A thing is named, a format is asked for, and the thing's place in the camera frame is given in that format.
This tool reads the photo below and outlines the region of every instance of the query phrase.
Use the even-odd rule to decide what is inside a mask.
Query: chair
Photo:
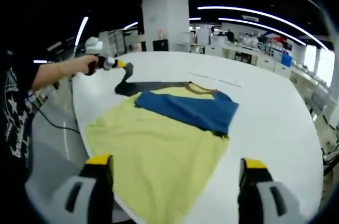
[[[317,116],[324,115],[330,98],[329,90],[326,86],[319,84],[314,89],[312,96],[306,98],[306,105],[310,106],[310,114],[314,112]]]

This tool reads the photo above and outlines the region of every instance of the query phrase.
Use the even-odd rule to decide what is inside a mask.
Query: floor
[[[33,120],[33,170],[26,183],[26,191],[35,208],[44,216],[50,211],[55,190],[81,171],[88,155],[77,133],[72,88],[68,79],[60,81],[59,89],[48,96],[40,110],[54,125],[60,127],[48,123],[39,112]],[[116,203],[113,212],[114,223],[130,219]]]
[[[307,90],[309,85],[300,85],[297,86],[298,92],[300,93],[301,97],[305,99],[310,91]],[[336,136],[336,131],[331,128],[325,121],[324,117],[316,117],[313,115],[314,123],[318,132],[319,141],[322,149],[325,153],[328,153],[334,150],[338,144],[338,138]],[[323,196],[322,201],[320,204],[320,209],[326,204],[326,201],[330,197],[333,187],[336,183],[339,182],[339,165],[337,165],[332,172],[324,177],[324,185],[323,185]]]

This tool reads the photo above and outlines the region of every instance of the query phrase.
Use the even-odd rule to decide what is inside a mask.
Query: desk
[[[184,52],[129,53],[119,59],[134,64],[130,82],[194,81],[239,103],[229,128],[229,147],[182,223],[238,223],[243,157],[265,162],[274,180],[298,198],[306,218],[317,212],[323,188],[322,151],[313,120],[288,79],[242,62]],[[113,69],[73,78],[75,115],[85,146],[86,125],[125,98],[114,92],[123,76],[122,69]],[[118,195],[115,199],[134,221],[144,223]]]
[[[186,50],[190,50],[190,46],[200,46],[205,48],[206,55],[213,55],[217,57],[224,57],[228,59],[236,59],[235,53],[245,53],[247,55],[252,56],[251,64],[254,66],[258,66],[262,69],[266,69],[268,71],[272,71],[278,75],[281,75],[286,78],[290,78],[291,68],[282,65],[280,62],[274,60],[273,57],[266,55],[264,52],[259,49],[252,47],[239,47],[232,44],[214,44],[214,45],[206,45],[206,44],[198,44],[198,43],[178,43],[178,46],[185,46]]]
[[[312,84],[314,85],[318,85],[318,81],[316,81],[313,77],[311,77],[310,75],[308,75],[306,72],[304,72],[301,69],[298,69],[294,66],[292,66],[292,71],[296,74],[298,74],[299,76],[303,77],[304,79],[310,81]]]

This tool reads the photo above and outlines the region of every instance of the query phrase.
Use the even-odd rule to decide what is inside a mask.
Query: yellow cloth
[[[213,99],[181,87],[153,92]],[[137,108],[139,94],[89,124],[86,140],[93,155],[113,155],[113,190],[134,214],[147,223],[175,223],[202,193],[228,138]]]

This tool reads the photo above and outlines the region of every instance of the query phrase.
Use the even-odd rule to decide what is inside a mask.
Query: ceiling light
[[[318,40],[314,35],[310,34],[306,30],[298,27],[297,25],[295,25],[295,24],[293,24],[293,23],[291,23],[291,22],[289,22],[285,19],[282,19],[282,18],[277,17],[277,16],[273,16],[271,14],[267,14],[267,13],[255,11],[255,10],[249,10],[249,9],[246,9],[246,8],[237,8],[237,7],[229,7],[229,6],[203,6],[203,7],[198,7],[198,9],[199,10],[221,9],[221,10],[245,11],[245,12],[250,12],[250,13],[254,13],[254,14],[259,14],[259,15],[262,15],[262,16],[267,16],[267,17],[270,17],[272,19],[276,19],[280,22],[283,22],[285,24],[288,24],[289,26],[294,27],[295,29],[301,31],[302,33],[306,34],[311,39],[313,39],[315,42],[317,42],[326,51],[328,51],[328,48],[320,40]]]
[[[78,35],[76,36],[76,40],[75,40],[75,46],[77,46],[79,44],[79,40],[80,40],[81,34],[83,33],[83,30],[85,28],[87,20],[88,20],[88,16],[84,17],[84,19],[83,19],[83,21],[82,21],[82,23],[80,25],[80,28],[79,28],[79,31],[78,31]]]
[[[269,27],[269,26],[266,26],[266,25],[263,25],[263,24],[257,24],[257,23],[253,23],[253,22],[250,22],[250,21],[245,21],[245,20],[238,20],[238,19],[224,19],[222,17],[219,18],[219,20],[223,20],[223,21],[232,21],[232,22],[238,22],[238,23],[245,23],[245,24],[251,24],[251,25],[256,25],[256,26],[259,26],[259,27],[262,27],[262,28],[266,28],[268,30],[271,30],[271,31],[275,31],[277,33],[280,33],[282,35],[285,35],[286,37],[290,38],[291,40],[294,40],[295,42],[298,42],[304,46],[306,46],[306,43],[302,42],[301,40],[298,40],[297,38],[285,33],[285,32],[282,32],[280,30],[277,30],[275,28],[272,28],[272,27]]]
[[[129,24],[129,25],[127,25],[125,28],[124,28],[124,30],[127,30],[127,29],[129,29],[129,28],[131,28],[132,26],[135,26],[135,25],[137,25],[138,24],[138,22],[135,22],[135,23],[133,23],[133,24]]]
[[[46,60],[34,60],[33,61],[35,64],[46,64],[47,61]]]

